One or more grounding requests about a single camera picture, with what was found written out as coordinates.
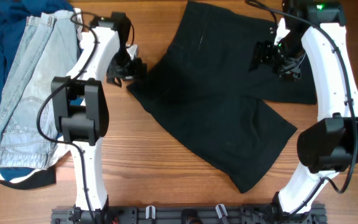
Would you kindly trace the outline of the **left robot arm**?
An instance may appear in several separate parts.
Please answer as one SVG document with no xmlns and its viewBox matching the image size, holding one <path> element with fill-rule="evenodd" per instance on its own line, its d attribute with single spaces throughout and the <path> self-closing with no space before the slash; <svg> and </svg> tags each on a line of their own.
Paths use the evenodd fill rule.
<svg viewBox="0 0 358 224">
<path fill-rule="evenodd" d="M 104 186 L 101 146 L 109 126 L 103 82 L 121 86 L 143 78 L 147 66 L 139 58 L 134 26 L 123 12 L 94 16 L 82 34 L 82 54 L 65 77 L 55 77 L 51 97 L 61 146 L 75 166 L 76 201 L 67 223 L 115 223 Z"/>
</svg>

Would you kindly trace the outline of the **black shorts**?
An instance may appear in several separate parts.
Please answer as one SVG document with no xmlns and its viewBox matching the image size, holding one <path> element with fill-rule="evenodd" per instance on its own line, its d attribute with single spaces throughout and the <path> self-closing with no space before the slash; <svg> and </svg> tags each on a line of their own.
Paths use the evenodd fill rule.
<svg viewBox="0 0 358 224">
<path fill-rule="evenodd" d="M 241 193 L 266 174 L 296 132 L 269 101 L 316 103 L 308 59 L 295 82 L 266 65 L 250 70 L 256 43 L 273 39 L 271 27 L 190 1 L 162 59 L 127 87 L 167 132 L 225 172 Z"/>
</svg>

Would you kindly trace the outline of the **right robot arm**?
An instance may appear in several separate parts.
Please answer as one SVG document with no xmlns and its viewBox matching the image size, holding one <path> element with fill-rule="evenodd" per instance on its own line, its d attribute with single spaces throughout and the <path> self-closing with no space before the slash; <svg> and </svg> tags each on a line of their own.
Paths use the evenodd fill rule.
<svg viewBox="0 0 358 224">
<path fill-rule="evenodd" d="M 346 46 L 346 18 L 339 2 L 282 2 L 270 10 L 275 40 L 255 45 L 250 69 L 270 66 L 282 79 L 297 80 L 304 58 L 310 62 L 318 100 L 317 123 L 297 140 L 300 160 L 287 185 L 273 198 L 272 215 L 297 222 L 326 184 L 346 172 L 343 194 L 358 163 L 358 89 Z"/>
</svg>

